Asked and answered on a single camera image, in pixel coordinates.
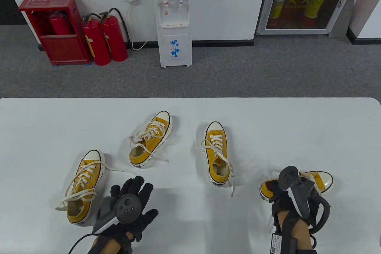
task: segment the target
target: canvas shoe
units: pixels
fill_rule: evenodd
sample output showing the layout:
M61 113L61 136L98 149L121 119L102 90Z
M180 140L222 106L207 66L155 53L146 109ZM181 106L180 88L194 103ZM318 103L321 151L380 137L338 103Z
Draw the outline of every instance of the canvas shoe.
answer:
M201 146L208 163L209 179L218 186L229 182L233 195L234 168L227 159L226 133L219 122L212 122L205 129Z
M321 171L313 171L313 172L306 172L300 173L301 177L305 177L315 183L315 189L318 192L318 194L325 193L328 191L332 185L333 185L333 177L328 172L321 172ZM267 180L264 183L262 183L260 187L260 194L263 200L269 201L270 198L273 197L272 191L270 191L266 185L266 183L271 182L274 180Z
M70 223L82 224L90 217L91 205L96 196L95 189L105 167L112 171L128 172L108 167L105 164L104 154L99 150L89 151L81 160L76 175L66 190L65 198L55 208L66 211Z
M161 111L136 136L131 136L130 144L134 145L129 153L130 163L135 167L145 166L168 138L172 124L172 116L167 111Z

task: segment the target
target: vr controller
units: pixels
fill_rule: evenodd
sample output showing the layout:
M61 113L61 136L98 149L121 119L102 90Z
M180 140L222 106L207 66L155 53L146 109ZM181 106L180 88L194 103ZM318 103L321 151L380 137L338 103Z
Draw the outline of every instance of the vr controller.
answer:
M100 234L113 224L132 223L141 212L140 199L133 194L126 194L120 198L106 197L97 211L92 234Z
M331 206L316 191L313 190L315 183L309 179L301 182L300 173L294 166L286 167L279 174L279 187L283 191L288 192L295 209L300 217L307 219L310 214L308 199L315 200L324 208L320 221L316 226L309 229L310 234L318 232L327 222L331 212Z

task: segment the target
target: fire extinguisher label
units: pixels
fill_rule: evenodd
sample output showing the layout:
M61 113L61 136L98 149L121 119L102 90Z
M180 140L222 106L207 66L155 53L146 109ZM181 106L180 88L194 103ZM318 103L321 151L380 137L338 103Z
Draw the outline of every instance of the fire extinguisher label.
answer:
M91 43L90 43L90 42L92 42L93 40L92 40L92 39L89 39L88 36L85 36L85 37L86 37L87 44L89 45L91 55L92 55L93 57L95 57L95 55L94 55L94 50L93 50L93 48L91 47Z
M106 38L107 46L109 47L109 51L111 52L111 48L110 48L110 45L109 45L109 36L104 34L104 37Z
M324 0L309 0L309 3L305 8L305 16L309 18L316 18L323 3Z
M272 9L270 12L270 18L271 19L277 19L280 16L280 13L282 12L283 5L286 0L274 0L272 4Z

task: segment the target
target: blue flower decal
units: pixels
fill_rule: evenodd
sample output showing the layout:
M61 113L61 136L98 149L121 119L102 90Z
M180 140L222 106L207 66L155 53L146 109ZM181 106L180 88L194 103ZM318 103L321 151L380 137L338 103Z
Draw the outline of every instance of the blue flower decal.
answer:
M172 48L171 48L171 55L172 55L172 57L179 57L178 53L181 51L178 48L179 43L177 42L177 40L172 40L172 41L170 41L170 43L172 45Z

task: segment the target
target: shoe sole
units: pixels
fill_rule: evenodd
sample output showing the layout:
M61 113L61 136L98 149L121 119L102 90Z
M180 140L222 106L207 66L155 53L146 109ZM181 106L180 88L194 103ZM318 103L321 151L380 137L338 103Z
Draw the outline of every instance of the shoe sole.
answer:
M332 177L332 183L331 183L331 185L328 187L328 189L326 189L325 191L322 191L321 194L323 194L323 193L327 193L328 190L330 190L330 189L332 188L334 179L333 179L333 176L332 176L332 175L331 175L331 177ZM265 201L269 201L270 199L269 199L268 197L266 197L266 196L262 193L261 187L262 187L262 185L260 186L260 195L261 195L261 198L262 198L263 200L265 200Z
M162 138L162 140L160 141L160 143L156 146L156 148L152 151L152 154L150 154L148 156L148 158L143 162L143 163L140 163L140 164L133 164L131 162L131 160L129 161L131 163L131 165L133 165L134 167L137 167L137 168L142 168L144 167L146 164L148 164L148 162L152 159L154 153L158 150L158 148L163 145L163 143L166 141L166 139L168 138L169 134L171 133L172 131L172 125L173 125L173 120L172 120L172 115L167 112L168 115L169 115L169 125L168 125L168 129L167 129L167 132L165 133L164 137Z
M100 161L103 162L103 163L105 163L104 154L103 154L101 151L99 151L99 150L94 150L94 151L97 151L97 152L99 153L99 156L100 156L100 158L101 158ZM96 184L95 184L94 191L95 191L95 189L96 189L98 183L99 183L100 180L102 179L103 173L104 173L104 165L101 165L101 175L99 176L99 178L98 178L98 180L97 180L97 182L96 182ZM93 205L93 201L90 201L89 211L87 212L87 214L86 214L86 216L85 216L85 218L84 218L83 220L81 220L81 221L79 221L79 222L76 222L76 223L73 223L73 222L71 222L71 221L69 221L69 222L70 222L71 224L76 224L76 225L77 225L77 224L83 224L83 223L85 223L86 220L88 220L89 217L90 217L91 206L92 206L92 205Z
M205 132L204 132L204 139L207 138L207 131L208 131L209 126L212 125L214 122L217 122L217 121L213 121L213 122L210 123L210 124L207 126L207 128L205 129ZM212 178L212 176L210 175L210 166L209 166L209 160L208 160L207 150L204 149L203 151L204 151L205 157L206 157L206 159L207 159L207 163L208 163L208 171L209 171L208 174L209 174L209 179L210 179L211 183L214 184L215 186L223 186L225 183L227 183L229 177L228 177L228 179L227 179L225 182L223 182L223 183L216 182L216 181Z

